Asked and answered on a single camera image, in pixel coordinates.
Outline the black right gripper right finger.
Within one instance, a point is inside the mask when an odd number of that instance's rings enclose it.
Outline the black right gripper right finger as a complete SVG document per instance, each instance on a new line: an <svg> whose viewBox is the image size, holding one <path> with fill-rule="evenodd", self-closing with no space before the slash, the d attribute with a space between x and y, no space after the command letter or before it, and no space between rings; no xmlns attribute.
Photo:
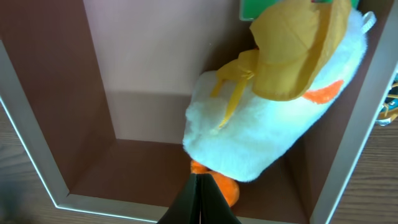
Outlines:
<svg viewBox="0 0 398 224"><path fill-rule="evenodd" d="M224 199L214 178L200 174L199 199L201 224L241 224Z"/></svg>

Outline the white plush duck yellow hat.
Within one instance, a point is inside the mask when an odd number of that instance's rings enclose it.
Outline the white plush duck yellow hat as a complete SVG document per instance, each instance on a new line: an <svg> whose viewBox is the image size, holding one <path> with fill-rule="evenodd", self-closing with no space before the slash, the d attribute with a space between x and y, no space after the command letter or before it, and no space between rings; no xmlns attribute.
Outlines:
<svg viewBox="0 0 398 224"><path fill-rule="evenodd" d="M183 148L228 206L314 125L354 78L376 23L350 1L278 1L249 30L255 47L202 73Z"/></svg>

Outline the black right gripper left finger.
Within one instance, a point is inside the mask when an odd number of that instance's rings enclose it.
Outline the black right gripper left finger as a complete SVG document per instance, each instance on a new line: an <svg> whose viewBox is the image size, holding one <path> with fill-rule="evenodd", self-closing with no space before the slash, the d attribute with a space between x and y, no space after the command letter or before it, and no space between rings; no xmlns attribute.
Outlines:
<svg viewBox="0 0 398 224"><path fill-rule="evenodd" d="M191 174L157 224L199 224L198 177Z"/></svg>

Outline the colourful puzzle cube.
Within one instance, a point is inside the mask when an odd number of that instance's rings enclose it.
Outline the colourful puzzle cube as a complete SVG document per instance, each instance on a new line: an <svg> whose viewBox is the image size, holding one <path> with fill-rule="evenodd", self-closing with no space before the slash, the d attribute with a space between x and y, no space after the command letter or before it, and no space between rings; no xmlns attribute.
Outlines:
<svg viewBox="0 0 398 224"><path fill-rule="evenodd" d="M252 21L255 28L275 25L332 26L363 25L366 18L351 5L351 1L254 1L241 6L241 19Z"/></svg>

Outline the white cardboard box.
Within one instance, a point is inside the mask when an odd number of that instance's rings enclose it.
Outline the white cardboard box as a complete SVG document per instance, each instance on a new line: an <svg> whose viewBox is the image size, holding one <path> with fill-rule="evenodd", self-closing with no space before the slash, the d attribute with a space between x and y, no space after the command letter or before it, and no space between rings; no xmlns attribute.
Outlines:
<svg viewBox="0 0 398 224"><path fill-rule="evenodd" d="M196 80L254 46L239 1L2 1L1 103L52 203L155 223L190 178L182 146ZM328 223L397 68L397 2L351 83L253 182L242 223Z"/></svg>

